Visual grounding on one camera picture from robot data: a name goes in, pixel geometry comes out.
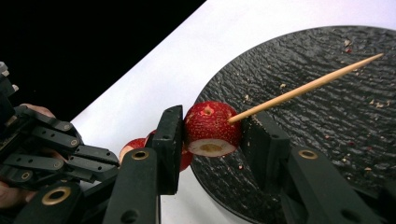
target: white table surface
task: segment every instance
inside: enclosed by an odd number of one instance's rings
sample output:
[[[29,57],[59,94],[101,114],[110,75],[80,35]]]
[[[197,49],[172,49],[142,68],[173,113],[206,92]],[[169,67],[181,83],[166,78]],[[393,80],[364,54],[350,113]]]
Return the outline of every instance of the white table surface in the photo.
[[[210,78],[241,53],[281,35],[333,25],[396,30],[396,1],[208,0],[72,123],[86,145],[118,155],[127,142],[156,129],[166,108],[183,105],[185,115]],[[177,194],[162,196],[162,223],[248,222],[216,203],[189,167]]]

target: textured plate surface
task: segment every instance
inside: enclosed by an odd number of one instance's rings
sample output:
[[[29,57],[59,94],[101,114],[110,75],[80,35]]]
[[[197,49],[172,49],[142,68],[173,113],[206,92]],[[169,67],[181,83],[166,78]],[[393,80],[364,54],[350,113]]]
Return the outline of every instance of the textured plate surface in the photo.
[[[218,71],[196,102],[238,113],[339,68],[385,55],[267,112],[293,146],[325,153],[353,185],[378,192],[396,179],[396,32],[334,26],[283,35],[247,50]],[[219,204],[252,223],[285,223],[277,195],[260,191],[241,150],[195,156],[191,168]]]

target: black background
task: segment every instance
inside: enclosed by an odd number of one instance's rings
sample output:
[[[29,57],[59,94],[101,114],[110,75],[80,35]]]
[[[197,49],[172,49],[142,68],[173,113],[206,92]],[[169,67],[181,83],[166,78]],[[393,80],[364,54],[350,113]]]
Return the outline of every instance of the black background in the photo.
[[[203,2],[2,3],[0,61],[20,88],[11,103],[73,119]]]

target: red fruit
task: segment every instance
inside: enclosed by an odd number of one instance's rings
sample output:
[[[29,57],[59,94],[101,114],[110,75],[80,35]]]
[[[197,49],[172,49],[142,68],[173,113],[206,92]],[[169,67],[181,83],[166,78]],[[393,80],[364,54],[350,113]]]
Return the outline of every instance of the red fruit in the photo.
[[[120,151],[120,162],[122,162],[123,157],[125,154],[133,149],[145,147],[146,138],[136,138],[129,143],[127,143],[122,150]]]
[[[241,122],[228,122],[235,115],[230,105],[216,101],[201,102],[190,108],[184,119],[188,151],[207,157],[234,152],[242,139]]]
[[[148,136],[145,139],[145,145],[147,143],[147,141],[149,140],[149,138],[151,137],[152,134],[155,134],[157,130],[153,130],[151,133],[148,134]],[[181,149],[181,158],[180,158],[180,172],[184,171],[185,169],[187,169],[187,167],[189,167],[189,165],[192,162],[192,157],[193,154],[190,153],[183,144],[183,148]]]
[[[183,144],[183,148],[181,149],[181,160],[180,160],[180,172],[184,171],[189,167],[192,162],[194,154],[190,153]]]
[[[148,140],[149,140],[149,138],[151,137],[151,135],[152,135],[152,134],[155,134],[156,131],[157,131],[157,130],[154,129],[153,131],[151,131],[151,133],[149,133],[149,134],[146,136],[145,145],[146,145],[146,143],[148,142]]]

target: wooden skewer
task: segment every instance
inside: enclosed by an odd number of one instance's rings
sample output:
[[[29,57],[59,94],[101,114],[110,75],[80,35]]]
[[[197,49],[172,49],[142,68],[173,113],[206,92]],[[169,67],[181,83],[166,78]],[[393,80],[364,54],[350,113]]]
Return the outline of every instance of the wooden skewer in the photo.
[[[357,63],[353,63],[353,64],[351,64],[349,66],[341,68],[341,69],[339,69],[337,71],[334,71],[334,72],[332,72],[330,74],[327,74],[327,75],[325,75],[323,77],[315,79],[315,80],[313,80],[313,81],[311,81],[311,82],[309,82],[309,83],[307,83],[307,84],[305,84],[305,85],[303,85],[303,86],[301,86],[301,87],[299,87],[297,89],[294,89],[292,91],[288,91],[288,92],[286,92],[286,93],[284,93],[284,94],[282,94],[280,96],[277,96],[276,98],[274,98],[272,100],[269,100],[269,101],[267,101],[267,102],[265,102],[265,103],[263,103],[261,105],[257,105],[257,106],[255,106],[255,107],[253,107],[253,108],[251,108],[251,109],[249,109],[249,110],[247,110],[245,112],[237,114],[237,115],[229,118],[228,122],[229,123],[237,122],[240,119],[244,119],[244,118],[246,118],[248,116],[257,114],[257,113],[259,113],[260,111],[262,111],[264,109],[268,109],[268,108],[273,107],[275,105],[279,105],[279,104],[281,104],[281,103],[283,103],[283,102],[285,102],[285,101],[287,101],[287,100],[289,100],[289,99],[291,99],[293,97],[299,96],[299,95],[301,95],[303,93],[306,93],[308,91],[312,91],[313,89],[315,89],[317,87],[323,86],[324,84],[326,84],[326,83],[328,83],[330,81],[333,81],[333,80],[335,80],[335,79],[337,79],[337,78],[339,78],[339,77],[341,77],[341,76],[343,76],[343,75],[345,75],[345,74],[347,74],[347,73],[349,73],[349,72],[351,72],[351,71],[353,71],[355,69],[358,69],[358,68],[366,65],[367,63],[369,63],[369,62],[381,57],[382,55],[384,55],[384,54],[383,53],[377,54],[377,55],[375,55],[373,57],[367,58],[367,59],[362,60],[362,61],[357,62]]]

